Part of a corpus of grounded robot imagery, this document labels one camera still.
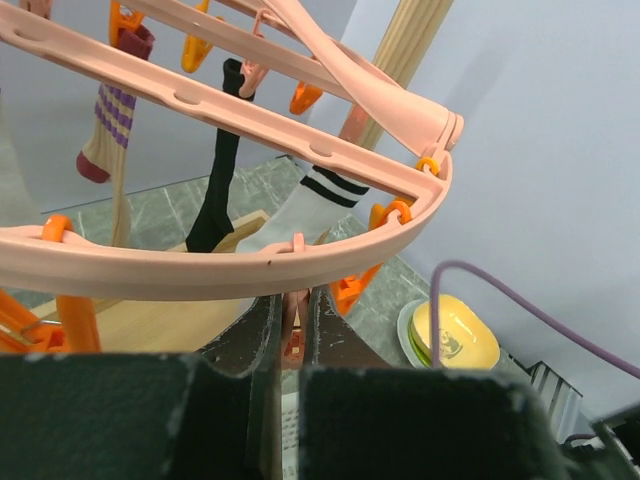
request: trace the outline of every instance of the light blue wall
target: light blue wall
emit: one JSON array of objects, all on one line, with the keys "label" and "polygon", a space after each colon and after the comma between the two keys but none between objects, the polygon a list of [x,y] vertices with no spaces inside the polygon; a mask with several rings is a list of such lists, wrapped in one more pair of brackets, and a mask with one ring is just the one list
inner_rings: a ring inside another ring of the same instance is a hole
[{"label": "light blue wall", "polygon": [[[346,43],[375,50],[378,12],[354,10]],[[467,122],[442,208],[404,258],[478,264],[567,326],[640,365],[640,4],[456,0],[410,90]],[[346,106],[312,112],[337,133]],[[415,158],[385,136],[380,153]],[[357,207],[368,217],[380,192]],[[640,381],[571,344],[462,273],[445,286],[526,363],[544,359],[601,414]]]},{"label": "light blue wall", "polygon": [[[356,0],[303,0],[301,3],[330,35],[340,38]],[[187,0],[196,4],[199,0]],[[53,20],[106,41],[109,2],[54,2]],[[210,14],[250,29],[253,19],[211,2]],[[182,73],[185,35],[151,19],[156,37],[151,61]],[[299,52],[306,49],[270,28],[267,38]],[[214,48],[193,76],[216,88],[229,54]],[[288,115],[297,81],[271,72],[256,103]],[[98,82],[0,43],[0,86],[11,136],[27,187],[43,211],[111,196],[110,185],[95,185],[75,170],[75,158],[93,132],[93,104]],[[208,175],[213,160],[214,129],[158,105],[139,101],[127,158],[126,190],[134,192]],[[248,140],[240,143],[240,165],[273,158],[274,152]]]}]

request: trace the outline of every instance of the pink plastic frame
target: pink plastic frame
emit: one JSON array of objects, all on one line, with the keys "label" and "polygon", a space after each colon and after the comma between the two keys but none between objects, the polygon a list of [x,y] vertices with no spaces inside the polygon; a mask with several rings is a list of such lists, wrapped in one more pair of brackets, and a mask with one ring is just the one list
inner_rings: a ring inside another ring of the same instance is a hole
[{"label": "pink plastic frame", "polygon": [[43,18],[51,18],[51,3],[53,0],[20,0],[20,8],[23,8]]},{"label": "pink plastic frame", "polygon": [[[436,177],[398,164],[0,2],[0,40],[7,44],[394,195],[415,199],[412,220],[404,225],[391,215],[372,232],[332,244],[308,245],[296,253],[291,242],[251,254],[185,254],[104,247],[73,233],[65,234],[61,244],[43,242],[38,240],[41,228],[37,226],[0,229],[0,284],[57,294],[167,301],[293,292],[388,260],[416,238],[444,200],[452,173],[448,150],[460,134],[462,119],[401,89],[339,46],[295,0],[263,0],[261,6],[275,14],[266,23],[284,24],[286,28],[281,28],[305,43],[317,62],[174,0],[121,3],[272,70],[300,73],[297,79],[311,84],[314,78],[324,79],[334,92],[355,100],[410,151],[434,157],[440,163],[440,174]],[[254,16],[257,12],[255,2],[223,3]]]},{"label": "pink plastic frame", "polygon": [[[257,37],[264,38],[264,35],[260,32],[260,24],[268,12],[269,11],[266,8],[263,8],[256,13],[256,19],[253,22],[253,29],[251,30],[251,33]],[[258,89],[262,80],[264,80],[264,77],[267,76],[269,69],[259,63],[245,59],[242,62],[240,72],[244,75],[245,80],[238,93],[242,98],[249,98]]]},{"label": "pink plastic frame", "polygon": [[[307,248],[304,243],[304,236],[301,233],[296,233],[293,237],[293,252],[302,253]],[[307,311],[309,309],[309,298],[311,292],[308,289],[298,290],[297,292],[285,293],[282,301],[282,338],[280,344],[280,352],[282,358],[282,368],[300,368],[302,364],[302,357],[304,354],[305,336],[307,329]],[[296,313],[300,319],[300,352],[298,354],[292,354],[290,357],[285,355],[289,341],[291,340],[291,334],[294,330],[294,323],[296,320]]]}]

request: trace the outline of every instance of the black sock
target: black sock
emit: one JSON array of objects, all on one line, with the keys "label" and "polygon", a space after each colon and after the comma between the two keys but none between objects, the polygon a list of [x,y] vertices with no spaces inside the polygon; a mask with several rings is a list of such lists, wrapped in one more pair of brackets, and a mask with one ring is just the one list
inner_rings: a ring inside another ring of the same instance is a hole
[{"label": "black sock", "polygon": [[[238,91],[244,83],[244,75],[240,73],[242,64],[235,59],[228,59],[223,64],[224,81],[222,91],[241,98]],[[255,95],[245,100],[252,102]],[[233,225],[227,214],[229,203],[229,185],[236,167],[238,153],[238,135],[218,129],[216,133],[215,157],[209,176],[207,193],[196,221],[187,235],[187,251],[210,253],[229,233]]]}]

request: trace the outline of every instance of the marble floor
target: marble floor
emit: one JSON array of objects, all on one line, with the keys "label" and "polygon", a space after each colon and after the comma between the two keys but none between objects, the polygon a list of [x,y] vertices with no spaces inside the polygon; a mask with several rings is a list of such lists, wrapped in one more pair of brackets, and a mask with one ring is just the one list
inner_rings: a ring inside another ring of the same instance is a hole
[{"label": "marble floor", "polygon": [[[302,170],[286,157],[236,170],[230,188],[229,216],[233,220],[256,209],[275,213],[302,175]],[[131,247],[166,250],[183,242],[196,218],[206,186],[207,178],[199,178],[130,195]],[[76,231],[88,240],[99,244],[110,241],[110,201],[60,213],[68,215]],[[335,226],[327,241],[365,230],[360,221],[348,216]],[[31,308],[52,298],[37,292],[11,292]],[[395,257],[384,265],[346,320],[384,360],[394,365],[408,365],[397,339],[396,320],[404,305],[416,299],[426,300],[427,292],[427,282]],[[513,369],[512,362],[507,361],[505,368]]]}]

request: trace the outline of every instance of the white sock with black stripes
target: white sock with black stripes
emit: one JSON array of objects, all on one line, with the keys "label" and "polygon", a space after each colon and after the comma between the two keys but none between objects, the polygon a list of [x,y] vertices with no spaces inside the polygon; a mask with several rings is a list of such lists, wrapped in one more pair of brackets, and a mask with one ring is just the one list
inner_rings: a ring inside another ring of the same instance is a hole
[{"label": "white sock with black stripes", "polygon": [[272,243],[293,241],[294,233],[302,233],[305,242],[313,244],[344,218],[368,190],[360,182],[314,165],[276,214],[238,243],[236,253],[257,252]]}]

